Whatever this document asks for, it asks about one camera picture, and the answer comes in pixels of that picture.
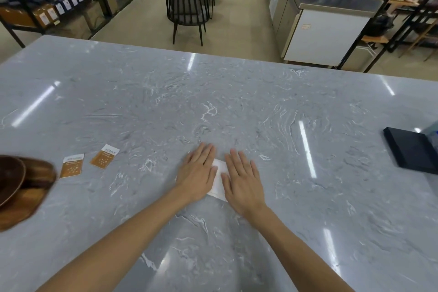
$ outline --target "left hand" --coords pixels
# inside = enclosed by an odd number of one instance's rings
[[[211,190],[218,170],[217,166],[211,167],[215,156],[216,148],[202,142],[184,158],[175,187],[186,197],[187,204],[202,199]]]

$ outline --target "hand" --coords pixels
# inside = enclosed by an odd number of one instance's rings
[[[243,151],[239,151],[238,156],[236,150],[231,149],[230,154],[225,155],[229,177],[221,174],[225,197],[233,209],[254,226],[257,215],[267,207],[260,175],[255,163],[249,163]]]
[[[186,197],[187,204],[202,199],[211,190],[218,170],[217,166],[211,167],[215,156],[212,144],[201,143],[184,158],[175,187]]]

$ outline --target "finger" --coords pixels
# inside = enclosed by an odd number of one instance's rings
[[[245,175],[246,172],[245,172],[244,166],[243,166],[242,162],[240,161],[240,158],[237,155],[236,149],[231,149],[229,151],[229,153],[231,154],[231,160],[233,161],[233,164],[234,164],[238,174]]]
[[[204,142],[201,142],[200,145],[199,145],[199,147],[196,148],[196,150],[193,152],[193,156],[192,156],[192,158],[190,159],[190,162],[196,162],[196,161],[198,160],[198,158],[200,157],[200,155],[201,155],[202,150],[204,149],[204,147],[205,147],[205,143],[204,143]]]
[[[225,197],[228,200],[228,196],[231,196],[233,194],[233,190],[231,189],[231,182],[229,180],[229,176],[226,173],[221,173],[222,178],[222,185],[223,189],[225,190]]]
[[[193,155],[193,152],[189,152],[189,153],[184,157],[183,164],[187,164],[188,162],[190,162],[190,159],[191,159],[192,155]]]
[[[217,166],[213,166],[210,169],[210,173],[209,173],[209,178],[207,179],[207,188],[210,191],[213,187],[213,181],[215,180],[216,177],[216,172],[218,171],[218,167]]]
[[[202,153],[200,154],[199,158],[198,158],[198,162],[204,164],[205,160],[207,159],[207,157],[209,156],[209,153],[211,151],[211,147],[213,147],[212,144],[209,144],[208,146],[206,146],[204,148],[204,150],[202,151]]]
[[[231,156],[228,154],[225,154],[225,162],[227,164],[228,173],[231,179],[235,179],[239,176],[236,168],[234,167],[233,160],[231,159]]]
[[[259,172],[258,172],[258,168],[257,168],[257,166],[255,165],[254,161],[251,161],[251,168],[252,168],[252,173],[254,174],[254,176],[255,176],[258,180],[260,180],[260,174],[259,174]]]
[[[205,160],[204,165],[205,166],[211,166],[213,164],[213,161],[216,157],[216,147],[212,146],[209,155],[207,156],[207,159]]]
[[[239,151],[239,157],[240,160],[242,161],[245,172],[248,173],[249,175],[254,176],[254,174],[252,173],[251,165],[249,164],[248,159],[246,158],[245,153],[243,151]]]

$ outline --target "right hand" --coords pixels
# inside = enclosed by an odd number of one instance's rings
[[[222,183],[228,203],[242,215],[251,225],[257,223],[257,216],[267,206],[265,194],[260,181],[257,166],[248,162],[243,151],[231,149],[230,155],[225,154],[229,177],[222,173]]]

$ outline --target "wooden tray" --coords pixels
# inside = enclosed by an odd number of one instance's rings
[[[0,232],[32,216],[57,178],[55,167],[48,162],[16,158],[24,163],[26,174],[20,189],[0,207]]]

